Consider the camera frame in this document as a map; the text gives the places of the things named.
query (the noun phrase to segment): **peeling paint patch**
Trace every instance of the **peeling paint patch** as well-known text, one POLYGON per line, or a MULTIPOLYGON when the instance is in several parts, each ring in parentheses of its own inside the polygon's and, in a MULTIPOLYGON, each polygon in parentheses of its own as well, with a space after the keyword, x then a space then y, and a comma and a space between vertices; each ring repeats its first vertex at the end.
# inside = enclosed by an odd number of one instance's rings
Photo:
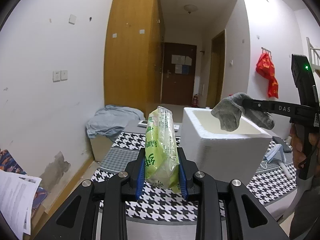
POLYGON ((59 152, 52 163, 49 163, 40 178, 42 181, 40 186, 50 192, 53 187, 59 183, 63 174, 69 170, 71 164, 64 161, 62 152, 59 152))

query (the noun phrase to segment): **gray sock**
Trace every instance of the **gray sock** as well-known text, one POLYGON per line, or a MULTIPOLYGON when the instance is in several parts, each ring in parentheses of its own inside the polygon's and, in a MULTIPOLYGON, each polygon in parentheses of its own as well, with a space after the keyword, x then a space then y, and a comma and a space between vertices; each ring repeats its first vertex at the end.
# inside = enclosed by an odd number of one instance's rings
POLYGON ((236 93, 222 99, 211 111, 211 114, 220 120, 222 130, 232 132, 239 127, 241 114, 259 127, 271 130, 275 126, 274 120, 268 113, 245 109, 242 106, 244 99, 252 99, 245 93, 236 93))

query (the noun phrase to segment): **triangular cutout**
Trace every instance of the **triangular cutout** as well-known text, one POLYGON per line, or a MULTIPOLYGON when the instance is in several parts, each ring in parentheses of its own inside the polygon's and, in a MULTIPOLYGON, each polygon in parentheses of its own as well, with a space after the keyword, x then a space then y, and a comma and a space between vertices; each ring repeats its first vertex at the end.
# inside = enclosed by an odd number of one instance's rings
POLYGON ((64 212, 58 217, 57 224, 67 228, 73 228, 75 224, 79 204, 81 201, 81 196, 77 196, 73 201, 68 205, 64 212))
POLYGON ((257 206, 252 202, 252 200, 247 195, 241 196, 245 213, 248 218, 249 226, 255 228, 268 223, 267 218, 261 213, 257 206))

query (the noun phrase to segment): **wooden baseboard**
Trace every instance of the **wooden baseboard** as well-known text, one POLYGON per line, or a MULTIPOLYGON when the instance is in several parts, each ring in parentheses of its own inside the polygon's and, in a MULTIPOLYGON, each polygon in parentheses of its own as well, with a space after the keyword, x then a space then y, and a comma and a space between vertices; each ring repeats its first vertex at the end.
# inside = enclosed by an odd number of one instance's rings
POLYGON ((64 189, 61 191, 59 196, 56 198, 52 206, 49 210, 46 212, 43 212, 41 218, 39 219, 39 222, 34 227, 34 229, 31 232, 31 239, 33 239, 36 234, 40 231, 40 229, 44 226, 44 224, 49 220, 49 218, 53 215, 53 213, 58 209, 59 206, 67 199, 67 197, 70 195, 72 190, 77 186, 78 181, 81 179, 82 175, 85 173, 85 171, 89 168, 91 163, 94 161, 93 157, 90 156, 85 163, 82 165, 82 167, 77 171, 77 173, 72 177, 72 179, 68 182, 68 184, 64 187, 64 189))

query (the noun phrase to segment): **hook rack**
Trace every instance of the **hook rack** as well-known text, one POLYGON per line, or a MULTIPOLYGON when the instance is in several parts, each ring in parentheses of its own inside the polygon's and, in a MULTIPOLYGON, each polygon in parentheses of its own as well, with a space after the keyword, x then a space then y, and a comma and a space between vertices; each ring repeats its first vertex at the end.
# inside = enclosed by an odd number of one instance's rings
POLYGON ((270 50, 265 49, 264 47, 261 47, 261 49, 262 49, 262 53, 263 53, 264 51, 267 52, 267 53, 270 55, 270 58, 272 59, 271 51, 270 51, 270 50))

